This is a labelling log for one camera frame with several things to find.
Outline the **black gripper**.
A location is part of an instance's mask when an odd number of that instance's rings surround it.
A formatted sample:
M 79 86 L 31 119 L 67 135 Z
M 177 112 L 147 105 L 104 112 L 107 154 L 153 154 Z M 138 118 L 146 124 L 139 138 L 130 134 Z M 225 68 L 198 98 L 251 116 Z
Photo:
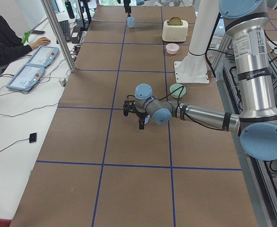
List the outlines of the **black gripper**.
M 125 117 L 127 117 L 129 113 L 136 114 L 139 117 L 139 129 L 144 129 L 146 113 L 139 112 L 136 109 L 134 100 L 125 100 L 124 101 L 123 114 Z
M 131 17 L 131 0 L 123 0 L 124 6 L 125 6 L 125 13 L 128 13 L 128 17 Z

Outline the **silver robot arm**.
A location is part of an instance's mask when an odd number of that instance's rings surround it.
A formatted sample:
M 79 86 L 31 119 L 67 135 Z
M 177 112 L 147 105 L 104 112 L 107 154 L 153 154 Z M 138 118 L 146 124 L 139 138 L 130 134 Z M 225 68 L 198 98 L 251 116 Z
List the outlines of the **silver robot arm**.
M 251 157 L 276 160 L 277 107 L 264 34 L 268 22 L 264 0 L 201 1 L 188 55 L 176 63 L 175 75 L 181 83 L 200 83 L 205 79 L 201 66 L 205 65 L 218 16 L 223 16 L 225 33 L 232 40 L 242 113 L 215 111 L 178 101 L 161 102 L 145 83 L 136 87 L 134 100 L 124 102 L 123 113 L 136 114 L 140 129 L 144 128 L 146 117 L 159 125 L 175 117 L 218 131 L 236 132 L 243 150 Z

